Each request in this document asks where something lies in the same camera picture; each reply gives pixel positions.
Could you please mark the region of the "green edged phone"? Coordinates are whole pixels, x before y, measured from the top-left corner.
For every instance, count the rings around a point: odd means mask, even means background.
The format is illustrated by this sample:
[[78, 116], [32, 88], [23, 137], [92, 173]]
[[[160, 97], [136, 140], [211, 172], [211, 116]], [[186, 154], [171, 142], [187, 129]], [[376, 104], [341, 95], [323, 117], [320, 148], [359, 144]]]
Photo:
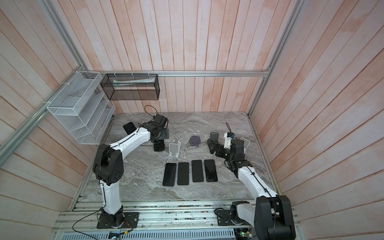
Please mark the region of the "green edged phone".
[[153, 148], [155, 152], [162, 152], [165, 150], [164, 140], [154, 140], [153, 144], [154, 144]]

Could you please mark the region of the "purple edged phone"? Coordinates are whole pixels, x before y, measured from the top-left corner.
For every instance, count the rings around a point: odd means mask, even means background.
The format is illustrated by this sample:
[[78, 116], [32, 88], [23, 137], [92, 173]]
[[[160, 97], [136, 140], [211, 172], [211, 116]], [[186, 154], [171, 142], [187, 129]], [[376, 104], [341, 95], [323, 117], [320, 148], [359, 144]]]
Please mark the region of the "purple edged phone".
[[205, 165], [206, 181], [207, 182], [217, 182], [218, 176], [217, 176], [215, 161], [214, 160], [204, 160], [204, 165]]

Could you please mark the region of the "blue edged phone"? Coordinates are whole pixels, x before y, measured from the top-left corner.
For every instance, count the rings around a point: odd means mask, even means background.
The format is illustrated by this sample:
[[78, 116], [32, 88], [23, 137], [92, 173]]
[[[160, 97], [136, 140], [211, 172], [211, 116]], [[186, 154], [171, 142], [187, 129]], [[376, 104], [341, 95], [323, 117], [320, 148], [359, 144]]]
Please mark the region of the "blue edged phone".
[[177, 164], [166, 163], [163, 177], [163, 186], [173, 187], [175, 185]]

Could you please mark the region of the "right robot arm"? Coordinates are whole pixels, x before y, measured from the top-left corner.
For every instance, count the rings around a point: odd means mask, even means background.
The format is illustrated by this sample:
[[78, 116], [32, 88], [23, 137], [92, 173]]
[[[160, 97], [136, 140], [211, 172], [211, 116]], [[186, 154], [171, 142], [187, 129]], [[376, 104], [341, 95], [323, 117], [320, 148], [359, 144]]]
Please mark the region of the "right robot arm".
[[222, 145], [210, 138], [207, 144], [212, 154], [225, 160], [228, 169], [247, 187], [256, 201], [255, 206], [247, 201], [233, 202], [232, 221], [251, 224], [259, 240], [294, 240], [296, 230], [289, 198], [276, 193], [259, 177], [245, 159], [244, 141], [229, 138]]

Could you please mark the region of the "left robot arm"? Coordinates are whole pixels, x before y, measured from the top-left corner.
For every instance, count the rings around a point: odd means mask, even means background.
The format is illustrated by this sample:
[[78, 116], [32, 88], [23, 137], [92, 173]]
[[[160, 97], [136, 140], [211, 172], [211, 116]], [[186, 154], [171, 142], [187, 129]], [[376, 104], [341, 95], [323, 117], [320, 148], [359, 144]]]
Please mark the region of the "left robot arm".
[[120, 180], [124, 175], [124, 158], [141, 144], [151, 141], [163, 144], [169, 138], [169, 130], [143, 125], [125, 138], [110, 145], [98, 147], [93, 172], [102, 190], [102, 222], [111, 228], [124, 225], [125, 216], [120, 198]]

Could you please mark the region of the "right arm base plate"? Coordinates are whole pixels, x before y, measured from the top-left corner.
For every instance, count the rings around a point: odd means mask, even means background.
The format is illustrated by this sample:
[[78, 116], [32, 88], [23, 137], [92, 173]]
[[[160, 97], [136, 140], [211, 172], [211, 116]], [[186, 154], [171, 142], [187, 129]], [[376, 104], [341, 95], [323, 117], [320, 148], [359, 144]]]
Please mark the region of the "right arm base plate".
[[219, 226], [235, 226], [236, 225], [232, 220], [230, 210], [218, 208], [214, 210], [214, 214], [217, 217], [217, 223]]

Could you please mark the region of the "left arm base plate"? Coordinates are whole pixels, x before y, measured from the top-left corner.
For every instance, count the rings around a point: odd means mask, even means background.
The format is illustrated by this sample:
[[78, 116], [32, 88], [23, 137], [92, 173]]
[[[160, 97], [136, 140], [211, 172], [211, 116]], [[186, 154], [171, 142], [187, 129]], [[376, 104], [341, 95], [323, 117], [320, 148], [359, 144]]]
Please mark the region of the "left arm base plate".
[[134, 229], [138, 225], [138, 212], [120, 212], [115, 215], [102, 213], [97, 223], [97, 229]]

